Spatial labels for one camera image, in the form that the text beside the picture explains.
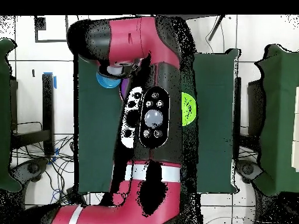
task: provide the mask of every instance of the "blue tape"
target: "blue tape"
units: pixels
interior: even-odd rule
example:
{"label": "blue tape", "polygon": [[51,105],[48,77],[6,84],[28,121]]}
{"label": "blue tape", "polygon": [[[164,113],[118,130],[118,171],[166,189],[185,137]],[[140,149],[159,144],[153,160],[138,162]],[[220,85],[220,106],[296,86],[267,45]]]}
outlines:
{"label": "blue tape", "polygon": [[53,156],[51,161],[55,162],[56,159],[57,159],[57,158],[56,158],[55,156]]}
{"label": "blue tape", "polygon": [[56,89],[56,88],[57,88],[56,76],[55,76],[54,79],[53,79],[53,85],[54,85],[54,88]]}

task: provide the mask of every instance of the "dark green board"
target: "dark green board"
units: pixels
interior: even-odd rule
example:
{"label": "dark green board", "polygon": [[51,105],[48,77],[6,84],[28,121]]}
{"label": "dark green board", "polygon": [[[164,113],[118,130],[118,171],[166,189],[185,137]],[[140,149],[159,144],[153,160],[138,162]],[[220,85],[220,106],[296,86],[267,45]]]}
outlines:
{"label": "dark green board", "polygon": [[253,182],[268,196],[299,193],[299,173],[291,166],[299,53],[270,45],[265,59],[256,64],[265,75],[266,119],[260,136],[260,165],[265,172]]}
{"label": "dark green board", "polygon": [[22,186],[9,174],[11,159],[11,86],[10,67],[6,56],[15,49],[8,39],[0,39],[0,189],[17,192]]}
{"label": "dark green board", "polygon": [[109,191],[122,101],[103,88],[97,67],[79,59],[79,191]]}
{"label": "dark green board", "polygon": [[199,162],[197,192],[235,193],[231,185],[234,61],[238,50],[227,54],[195,54]]}

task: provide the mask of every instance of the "black stand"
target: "black stand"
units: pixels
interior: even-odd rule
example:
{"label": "black stand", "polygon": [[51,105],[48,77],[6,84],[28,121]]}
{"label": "black stand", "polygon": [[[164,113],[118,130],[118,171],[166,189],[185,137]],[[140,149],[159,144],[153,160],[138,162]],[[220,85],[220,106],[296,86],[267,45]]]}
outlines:
{"label": "black stand", "polygon": [[219,17],[219,19],[218,19],[216,25],[214,26],[214,28],[213,28],[213,30],[212,30],[212,33],[211,33],[211,35],[210,35],[210,38],[208,38],[209,41],[211,41],[212,38],[214,37],[214,34],[216,33],[216,31],[217,31],[218,27],[220,26],[221,21],[222,21],[222,19],[223,19],[224,17],[225,17],[225,15],[220,15],[220,17]]}
{"label": "black stand", "polygon": [[[43,142],[44,154],[54,154],[54,118],[53,118],[53,78],[51,74],[44,74],[43,81],[43,130],[12,135],[12,149],[19,149],[23,146]],[[12,109],[12,130],[17,129],[17,97],[16,90],[18,82],[11,79],[11,109]]]}

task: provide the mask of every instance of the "blue cable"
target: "blue cable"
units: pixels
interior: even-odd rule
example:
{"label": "blue cable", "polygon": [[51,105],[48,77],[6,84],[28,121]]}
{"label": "blue cable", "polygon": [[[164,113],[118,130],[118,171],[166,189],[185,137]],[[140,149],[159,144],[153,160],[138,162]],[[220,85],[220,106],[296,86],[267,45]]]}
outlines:
{"label": "blue cable", "polygon": [[60,193],[60,192],[61,192],[61,191],[60,191],[59,189],[55,189],[55,190],[53,191],[52,199],[51,199],[50,204],[52,204],[53,199],[57,200],[56,197],[55,197],[55,195],[58,194],[58,193]]}

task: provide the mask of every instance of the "yellow-green circle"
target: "yellow-green circle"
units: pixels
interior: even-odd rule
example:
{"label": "yellow-green circle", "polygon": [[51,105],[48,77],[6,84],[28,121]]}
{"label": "yellow-green circle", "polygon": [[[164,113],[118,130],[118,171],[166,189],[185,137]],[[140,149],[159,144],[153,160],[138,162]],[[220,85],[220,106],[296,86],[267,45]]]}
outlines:
{"label": "yellow-green circle", "polygon": [[183,113],[183,126],[189,125],[196,118],[196,101],[195,99],[182,92],[182,113]]}

